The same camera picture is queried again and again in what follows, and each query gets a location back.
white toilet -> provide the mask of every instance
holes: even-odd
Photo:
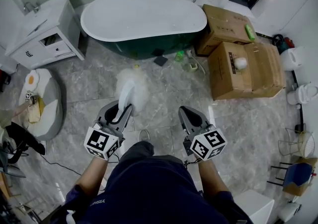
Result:
[[[287,101],[291,105],[306,104],[318,96],[318,87],[315,85],[304,84],[299,86],[295,91],[287,94]]]

faucet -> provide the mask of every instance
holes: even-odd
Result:
[[[40,5],[36,2],[36,7],[29,1],[27,1],[25,4],[24,4],[24,7],[23,7],[23,10],[24,11],[28,11],[28,12],[31,12],[31,10],[34,11],[34,13],[38,12],[39,9],[40,9]]]

red object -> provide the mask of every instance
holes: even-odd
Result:
[[[285,40],[285,42],[286,42],[286,44],[288,45],[289,48],[294,48],[295,47],[293,41],[290,38],[285,37],[284,40]]]

black and white marker cube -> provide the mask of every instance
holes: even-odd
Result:
[[[119,138],[89,127],[84,146],[90,154],[108,160],[119,148]]]
[[[220,129],[194,137],[190,149],[201,159],[208,160],[221,153],[228,141]]]

white bathtub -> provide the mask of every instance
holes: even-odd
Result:
[[[191,45],[207,18],[187,0],[95,0],[80,22],[89,36],[113,51],[144,59]]]

